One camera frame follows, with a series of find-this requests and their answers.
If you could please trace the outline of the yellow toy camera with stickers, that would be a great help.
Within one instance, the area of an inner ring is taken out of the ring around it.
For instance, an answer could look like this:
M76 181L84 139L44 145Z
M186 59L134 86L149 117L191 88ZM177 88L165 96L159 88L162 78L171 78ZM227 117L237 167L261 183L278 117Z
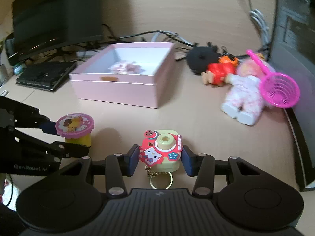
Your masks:
M168 175L173 184L172 173L177 171L181 162L183 150L182 136L171 129L148 130L144 133L144 140L139 147L138 158L145 164L149 184L153 189L153 178L160 175Z

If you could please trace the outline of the pink pajama baby doll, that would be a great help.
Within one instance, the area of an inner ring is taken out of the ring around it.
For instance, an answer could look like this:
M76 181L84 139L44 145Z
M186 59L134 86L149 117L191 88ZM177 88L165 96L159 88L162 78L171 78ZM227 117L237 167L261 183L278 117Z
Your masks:
M225 82L230 84L221 110L238 122L253 126L265 107L271 107L260 94L260 82L265 74L251 58L240 63L236 73L227 74Z

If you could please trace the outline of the red dress doll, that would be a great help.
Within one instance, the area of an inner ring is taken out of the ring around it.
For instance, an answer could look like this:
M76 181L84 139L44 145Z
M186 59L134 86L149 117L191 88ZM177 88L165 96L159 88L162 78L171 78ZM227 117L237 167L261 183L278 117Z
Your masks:
M222 86L228 74L235 74L238 58L232 55L221 56L217 63L207 65L207 70L201 73L202 82Z

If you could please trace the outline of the pink plastic toy net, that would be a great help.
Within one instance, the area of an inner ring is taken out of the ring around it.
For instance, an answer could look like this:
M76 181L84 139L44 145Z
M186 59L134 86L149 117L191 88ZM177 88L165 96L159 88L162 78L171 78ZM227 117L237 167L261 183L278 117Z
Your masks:
M265 74L259 86L263 99L269 104L283 109L296 105L301 94L294 79L283 73L271 72L252 50L246 50L246 53Z

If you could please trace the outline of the black plush toy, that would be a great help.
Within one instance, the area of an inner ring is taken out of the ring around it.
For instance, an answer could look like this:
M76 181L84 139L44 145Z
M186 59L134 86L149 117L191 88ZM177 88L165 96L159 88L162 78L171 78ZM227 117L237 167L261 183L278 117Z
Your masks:
M207 46L195 46L186 56L186 62L192 73L201 75L208 68L211 63L218 63L220 54L218 47L208 43Z

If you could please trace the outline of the black keyboard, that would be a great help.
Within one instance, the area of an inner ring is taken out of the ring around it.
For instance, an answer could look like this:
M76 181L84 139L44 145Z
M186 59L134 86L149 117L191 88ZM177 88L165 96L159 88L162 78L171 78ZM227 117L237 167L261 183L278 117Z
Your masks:
M16 79L16 84L24 87L55 92L69 78L76 68L76 62L43 62L27 67Z

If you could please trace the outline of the pink storage box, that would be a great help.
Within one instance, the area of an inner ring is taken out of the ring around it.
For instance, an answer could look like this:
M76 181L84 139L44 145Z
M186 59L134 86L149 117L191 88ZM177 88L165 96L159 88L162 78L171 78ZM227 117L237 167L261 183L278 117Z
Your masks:
M113 73L111 67L120 62L134 63L141 72ZM70 81L80 99L158 108L168 95L174 68L174 43L118 43L78 65Z

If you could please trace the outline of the pink white cloth in box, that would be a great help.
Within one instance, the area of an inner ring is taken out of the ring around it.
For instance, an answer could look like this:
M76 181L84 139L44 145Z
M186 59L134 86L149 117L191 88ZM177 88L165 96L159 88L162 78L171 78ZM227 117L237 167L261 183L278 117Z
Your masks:
M140 65L135 62L120 61L114 63L110 68L111 74L141 74L145 71Z

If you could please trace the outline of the black computer monitor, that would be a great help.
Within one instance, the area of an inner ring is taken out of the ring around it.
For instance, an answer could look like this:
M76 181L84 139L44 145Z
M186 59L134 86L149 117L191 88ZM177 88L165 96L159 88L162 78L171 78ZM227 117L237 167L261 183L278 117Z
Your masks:
M101 0L14 0L14 48L19 60L103 38Z

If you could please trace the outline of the computer case with glass panel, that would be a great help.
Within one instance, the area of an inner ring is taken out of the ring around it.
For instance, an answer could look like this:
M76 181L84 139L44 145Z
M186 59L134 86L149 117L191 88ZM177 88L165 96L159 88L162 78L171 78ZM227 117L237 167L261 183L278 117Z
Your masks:
M296 183L301 191L314 190L314 0L277 0L269 62L300 88L299 102L285 112Z

